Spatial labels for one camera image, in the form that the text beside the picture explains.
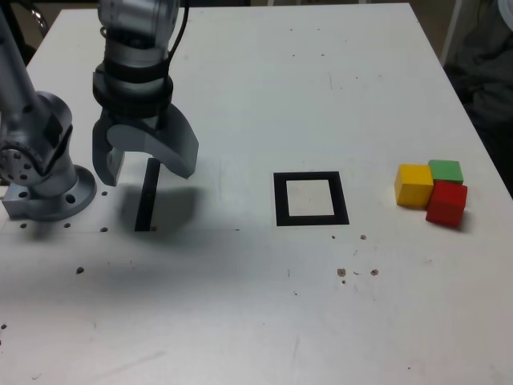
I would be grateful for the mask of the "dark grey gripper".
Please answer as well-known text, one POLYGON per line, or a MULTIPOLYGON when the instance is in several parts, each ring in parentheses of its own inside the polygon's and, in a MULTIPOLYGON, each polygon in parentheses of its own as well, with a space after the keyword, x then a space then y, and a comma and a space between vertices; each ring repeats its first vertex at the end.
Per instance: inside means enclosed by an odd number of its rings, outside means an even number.
POLYGON ((95 172, 108 186, 117 185, 124 152, 147 153, 170 172, 188 179, 196 170, 198 148, 191 125, 173 104, 163 115, 149 118, 134 118, 103 109, 92 132, 95 172))

